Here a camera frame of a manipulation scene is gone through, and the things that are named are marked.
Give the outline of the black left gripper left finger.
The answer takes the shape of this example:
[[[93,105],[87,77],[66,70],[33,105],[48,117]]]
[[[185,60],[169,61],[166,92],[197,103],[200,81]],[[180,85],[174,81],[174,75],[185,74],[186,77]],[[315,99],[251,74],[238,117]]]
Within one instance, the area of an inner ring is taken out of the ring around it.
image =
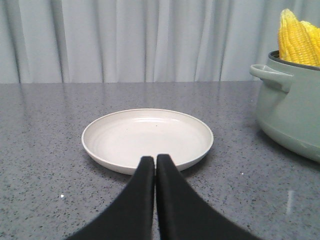
[[[151,156],[143,156],[128,184],[111,205],[68,239],[152,239],[154,175],[154,159]]]

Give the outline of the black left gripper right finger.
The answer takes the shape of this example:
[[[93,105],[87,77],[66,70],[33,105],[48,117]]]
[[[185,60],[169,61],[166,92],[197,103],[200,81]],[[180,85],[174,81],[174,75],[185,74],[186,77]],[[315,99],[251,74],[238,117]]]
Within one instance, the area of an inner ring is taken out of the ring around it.
[[[156,207],[162,240],[257,239],[210,207],[168,154],[159,154],[156,160]]]

